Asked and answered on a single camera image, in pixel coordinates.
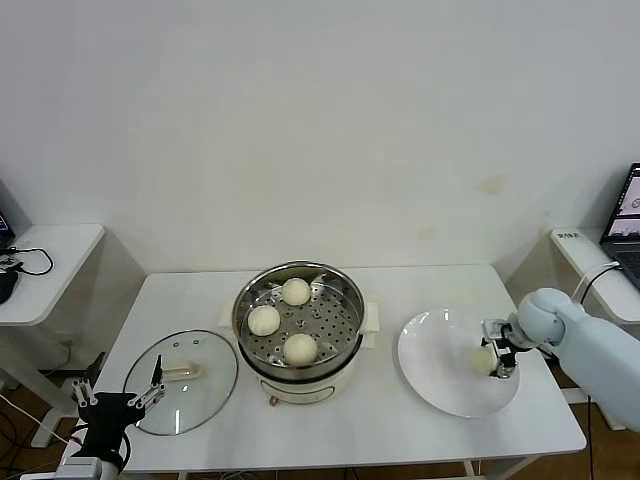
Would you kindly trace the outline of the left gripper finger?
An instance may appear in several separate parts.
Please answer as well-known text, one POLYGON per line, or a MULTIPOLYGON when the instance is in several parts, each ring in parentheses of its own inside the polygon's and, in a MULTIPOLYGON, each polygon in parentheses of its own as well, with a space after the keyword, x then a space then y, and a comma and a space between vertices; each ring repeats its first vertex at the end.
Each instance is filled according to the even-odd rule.
POLYGON ((104 357, 105 353, 101 352, 86 368, 81 377, 72 381, 72 398, 80 408, 98 404, 93 387, 101 373, 104 357))
POLYGON ((147 413, 151 410, 161 398, 165 395, 165 385, 162 381, 162 356, 158 355, 154 366, 153 374, 149 387, 141 394, 127 402, 128 407, 134 407, 147 413))

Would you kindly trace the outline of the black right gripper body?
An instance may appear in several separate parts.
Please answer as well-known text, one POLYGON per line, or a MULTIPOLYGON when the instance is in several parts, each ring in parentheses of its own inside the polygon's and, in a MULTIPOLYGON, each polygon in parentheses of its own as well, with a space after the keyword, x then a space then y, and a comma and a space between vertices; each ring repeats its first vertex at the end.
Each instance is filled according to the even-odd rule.
POLYGON ((520 351, 520 347, 515 342, 513 326, 509 322, 505 322, 500 327, 500 334, 503 348, 508 348, 512 353, 520 351))

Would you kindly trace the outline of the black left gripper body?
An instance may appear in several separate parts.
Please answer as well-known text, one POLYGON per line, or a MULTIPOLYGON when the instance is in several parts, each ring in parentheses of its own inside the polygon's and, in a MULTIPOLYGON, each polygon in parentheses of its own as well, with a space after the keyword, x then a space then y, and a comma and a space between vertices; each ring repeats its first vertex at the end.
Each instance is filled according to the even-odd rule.
POLYGON ((79 450, 80 457, 95 457, 102 461, 128 461, 131 442, 126 429, 145 416, 133 393, 97 393, 96 404, 79 407, 86 433, 79 450))

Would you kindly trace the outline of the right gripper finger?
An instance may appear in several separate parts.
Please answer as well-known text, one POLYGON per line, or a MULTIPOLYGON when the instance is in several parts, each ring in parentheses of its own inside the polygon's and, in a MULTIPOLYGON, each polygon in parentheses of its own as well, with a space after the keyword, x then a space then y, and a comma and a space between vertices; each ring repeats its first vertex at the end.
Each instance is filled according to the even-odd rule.
POLYGON ((517 366, 515 353, 511 351, 498 353, 497 365, 492 375, 499 379, 508 379, 513 375, 517 366))
POLYGON ((504 345, 504 336, 502 333, 504 325, 504 321, 483 321, 481 345, 492 345, 496 348, 502 348, 504 345))

